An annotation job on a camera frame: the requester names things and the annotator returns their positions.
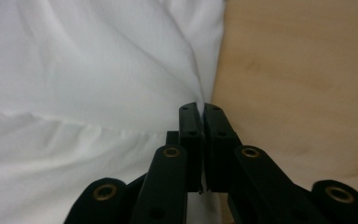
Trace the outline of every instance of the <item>wooden surface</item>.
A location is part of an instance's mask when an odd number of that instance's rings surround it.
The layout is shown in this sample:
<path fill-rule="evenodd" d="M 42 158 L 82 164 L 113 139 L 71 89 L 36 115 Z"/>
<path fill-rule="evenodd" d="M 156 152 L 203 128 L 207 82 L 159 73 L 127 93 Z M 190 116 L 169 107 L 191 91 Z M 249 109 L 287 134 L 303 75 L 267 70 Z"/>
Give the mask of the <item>wooden surface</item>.
<path fill-rule="evenodd" d="M 229 0 L 213 104 L 298 185 L 358 190 L 358 1 Z"/>

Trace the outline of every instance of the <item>white fabric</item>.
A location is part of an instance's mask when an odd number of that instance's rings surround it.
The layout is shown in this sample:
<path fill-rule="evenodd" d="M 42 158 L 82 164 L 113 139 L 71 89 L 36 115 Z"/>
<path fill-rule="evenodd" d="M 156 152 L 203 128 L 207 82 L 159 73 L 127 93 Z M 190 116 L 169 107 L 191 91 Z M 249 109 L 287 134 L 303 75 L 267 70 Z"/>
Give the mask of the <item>white fabric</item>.
<path fill-rule="evenodd" d="M 211 98 L 224 1 L 0 1 L 0 223 L 62 223 L 92 181 L 147 171 Z M 190 195 L 188 223 L 219 223 Z"/>

